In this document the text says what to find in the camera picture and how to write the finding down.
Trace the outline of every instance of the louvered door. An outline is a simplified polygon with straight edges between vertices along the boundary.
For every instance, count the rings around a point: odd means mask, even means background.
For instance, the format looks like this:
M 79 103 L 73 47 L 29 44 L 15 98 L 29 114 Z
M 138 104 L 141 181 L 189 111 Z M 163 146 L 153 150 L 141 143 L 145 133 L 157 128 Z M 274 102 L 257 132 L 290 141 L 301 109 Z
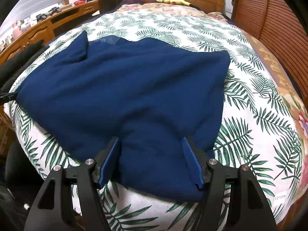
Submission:
M 235 24 L 259 39 L 308 96 L 308 36 L 284 0 L 237 0 Z

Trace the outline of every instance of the metal screw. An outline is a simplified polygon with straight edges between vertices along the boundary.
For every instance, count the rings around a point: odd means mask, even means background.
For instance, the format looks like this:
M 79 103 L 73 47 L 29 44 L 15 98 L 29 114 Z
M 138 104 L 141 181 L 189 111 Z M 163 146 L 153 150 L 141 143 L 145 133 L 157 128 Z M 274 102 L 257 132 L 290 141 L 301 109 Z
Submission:
M 86 160 L 86 164 L 87 165 L 91 165 L 91 164 L 93 164 L 94 163 L 94 160 L 93 159 L 88 159 L 88 160 Z
M 217 164 L 217 160 L 216 159 L 209 159 L 208 161 L 210 164 L 212 165 L 216 165 Z
M 55 165 L 54 166 L 54 171 L 59 171 L 61 169 L 61 165 Z
M 242 168 L 244 171 L 248 171 L 248 170 L 249 170 L 249 166 L 247 166 L 246 164 L 241 165 L 241 168 Z

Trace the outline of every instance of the blue towel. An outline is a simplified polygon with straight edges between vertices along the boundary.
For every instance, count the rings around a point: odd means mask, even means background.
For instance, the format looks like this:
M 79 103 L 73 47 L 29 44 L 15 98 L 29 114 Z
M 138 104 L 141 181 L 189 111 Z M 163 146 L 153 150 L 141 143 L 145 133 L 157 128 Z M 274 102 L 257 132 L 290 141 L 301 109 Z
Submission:
M 17 102 L 64 150 L 84 161 L 112 136 L 122 143 L 114 179 L 174 200 L 199 202 L 181 140 L 214 157 L 228 52 L 195 53 L 153 38 L 82 32 L 20 85 Z

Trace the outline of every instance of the bedspread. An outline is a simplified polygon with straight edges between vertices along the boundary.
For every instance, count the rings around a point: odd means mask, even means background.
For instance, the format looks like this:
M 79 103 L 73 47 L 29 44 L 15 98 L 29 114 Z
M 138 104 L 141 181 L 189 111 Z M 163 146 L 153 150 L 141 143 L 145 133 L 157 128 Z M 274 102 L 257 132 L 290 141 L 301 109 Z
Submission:
M 291 105 L 280 96 L 275 81 L 236 26 L 204 16 L 163 12 L 127 11 L 104 15 L 54 41 L 50 49 L 16 80 L 11 92 L 36 67 L 65 49 L 83 30 L 87 31 L 89 41 L 108 35 L 129 41 L 151 37 L 189 51 L 227 50 L 231 63 L 225 80 L 221 128 L 213 147 L 215 158 L 227 166 L 249 165 L 263 188 L 276 222 L 284 218 L 300 194 L 299 188 L 307 185 L 307 179 L 302 175 L 303 169 L 305 175 L 307 170 L 307 162 L 303 159 L 307 111 L 297 100 Z M 300 111 L 299 121 L 293 120 L 292 110 Z M 25 153 L 43 178 L 56 164 L 64 167 L 79 164 L 16 102 L 6 104 L 5 112 L 12 120 Z M 298 125 L 305 130 L 300 137 Z M 77 187 L 72 188 L 74 209 L 80 213 Z M 227 187 L 220 230 L 226 221 L 229 192 Z M 285 195 L 283 204 L 275 201 L 277 194 Z M 109 182 L 100 191 L 100 196 L 112 230 L 188 230 L 199 211 L 197 203 L 159 199 L 115 182 Z

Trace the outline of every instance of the red bowl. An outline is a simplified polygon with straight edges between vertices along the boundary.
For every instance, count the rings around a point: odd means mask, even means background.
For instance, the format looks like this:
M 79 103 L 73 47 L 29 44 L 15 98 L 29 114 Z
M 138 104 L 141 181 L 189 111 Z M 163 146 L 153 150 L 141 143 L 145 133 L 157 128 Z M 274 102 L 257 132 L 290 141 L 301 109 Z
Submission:
M 81 4 L 86 3 L 86 1 L 87 1 L 87 0 L 78 0 L 78 1 L 74 2 L 74 5 L 75 5 L 75 6 L 78 6 L 78 5 L 81 5 Z

